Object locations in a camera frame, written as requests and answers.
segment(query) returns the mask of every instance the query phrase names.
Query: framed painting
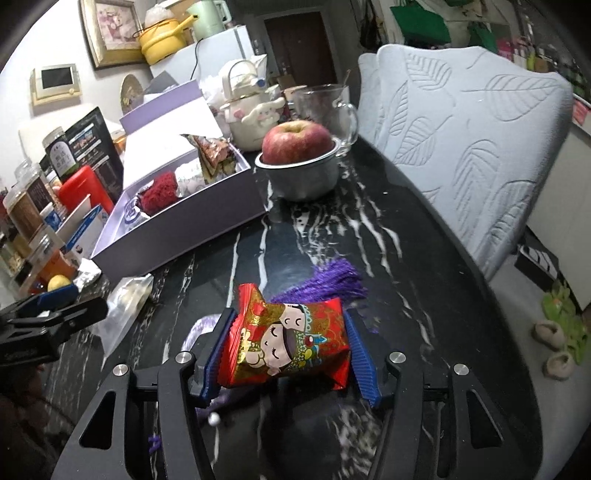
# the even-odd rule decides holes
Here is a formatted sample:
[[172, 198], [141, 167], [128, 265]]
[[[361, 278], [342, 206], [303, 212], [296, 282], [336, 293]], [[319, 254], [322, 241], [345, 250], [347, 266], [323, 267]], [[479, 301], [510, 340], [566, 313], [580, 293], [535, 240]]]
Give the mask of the framed painting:
[[88, 50], [95, 69], [143, 62], [141, 30], [129, 0], [79, 0]]

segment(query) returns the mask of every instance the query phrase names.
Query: wooden door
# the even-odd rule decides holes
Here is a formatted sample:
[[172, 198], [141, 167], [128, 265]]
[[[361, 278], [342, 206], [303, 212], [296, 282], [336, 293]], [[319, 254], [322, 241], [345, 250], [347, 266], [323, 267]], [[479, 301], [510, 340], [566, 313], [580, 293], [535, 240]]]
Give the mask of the wooden door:
[[293, 75], [297, 85], [337, 83], [335, 66], [320, 12], [265, 20], [279, 75]]

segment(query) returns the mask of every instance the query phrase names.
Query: metal bowl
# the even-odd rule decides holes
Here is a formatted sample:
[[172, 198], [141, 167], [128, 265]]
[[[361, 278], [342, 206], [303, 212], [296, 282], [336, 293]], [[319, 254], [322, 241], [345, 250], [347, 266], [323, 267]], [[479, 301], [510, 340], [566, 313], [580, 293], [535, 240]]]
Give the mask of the metal bowl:
[[340, 140], [333, 137], [335, 146], [324, 155], [289, 165], [269, 165], [262, 162], [262, 153], [255, 165], [265, 170], [273, 192], [291, 202], [311, 202], [326, 195], [339, 180], [339, 159], [336, 153]]

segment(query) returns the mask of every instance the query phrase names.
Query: glass mug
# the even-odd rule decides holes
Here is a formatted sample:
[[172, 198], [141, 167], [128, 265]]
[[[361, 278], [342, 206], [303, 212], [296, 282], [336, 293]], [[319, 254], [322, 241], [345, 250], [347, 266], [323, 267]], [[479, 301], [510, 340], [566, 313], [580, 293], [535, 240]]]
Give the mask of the glass mug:
[[359, 125], [357, 109], [349, 103], [349, 87], [337, 84], [305, 87], [292, 95], [297, 116], [326, 127], [341, 141], [336, 156], [346, 155], [357, 141]]

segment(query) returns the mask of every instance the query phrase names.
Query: red knitted item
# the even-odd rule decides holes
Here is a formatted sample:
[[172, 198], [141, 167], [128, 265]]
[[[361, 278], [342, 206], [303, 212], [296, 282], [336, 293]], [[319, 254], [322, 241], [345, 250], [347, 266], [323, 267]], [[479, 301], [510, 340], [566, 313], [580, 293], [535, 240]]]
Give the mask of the red knitted item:
[[141, 209], [152, 216], [172, 205], [178, 200], [177, 186], [177, 179], [173, 172], [163, 173], [154, 179], [154, 183], [148, 190], [139, 195]]

